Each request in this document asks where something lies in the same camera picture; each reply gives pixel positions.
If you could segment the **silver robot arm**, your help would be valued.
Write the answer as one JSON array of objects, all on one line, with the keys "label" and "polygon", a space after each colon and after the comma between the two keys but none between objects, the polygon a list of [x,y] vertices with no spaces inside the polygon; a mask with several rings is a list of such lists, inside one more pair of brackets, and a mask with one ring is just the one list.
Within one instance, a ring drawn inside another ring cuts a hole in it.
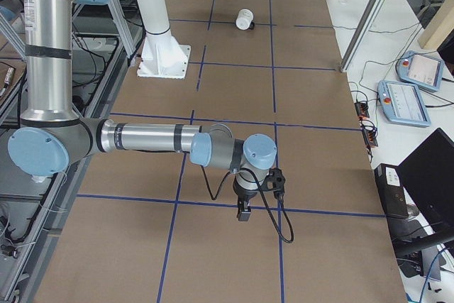
[{"label": "silver robot arm", "polygon": [[284,178],[274,167],[275,142],[254,134],[235,139],[223,124],[213,126],[115,123],[79,116],[72,107],[72,5],[76,1],[23,0],[28,107],[8,141],[11,160],[35,177],[62,172],[97,153],[134,150],[186,153],[192,163],[234,175],[237,217],[247,221],[250,200],[272,192],[282,199]]}]

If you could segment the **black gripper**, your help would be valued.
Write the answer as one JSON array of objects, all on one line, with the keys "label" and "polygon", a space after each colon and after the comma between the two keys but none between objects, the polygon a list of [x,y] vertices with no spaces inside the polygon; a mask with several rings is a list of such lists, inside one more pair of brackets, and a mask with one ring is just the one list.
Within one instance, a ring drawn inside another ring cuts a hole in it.
[{"label": "black gripper", "polygon": [[239,221],[249,221],[252,209],[248,205],[249,201],[256,195],[256,190],[246,189],[237,181],[237,179],[234,179],[233,191],[236,193],[238,198],[237,219]]}]

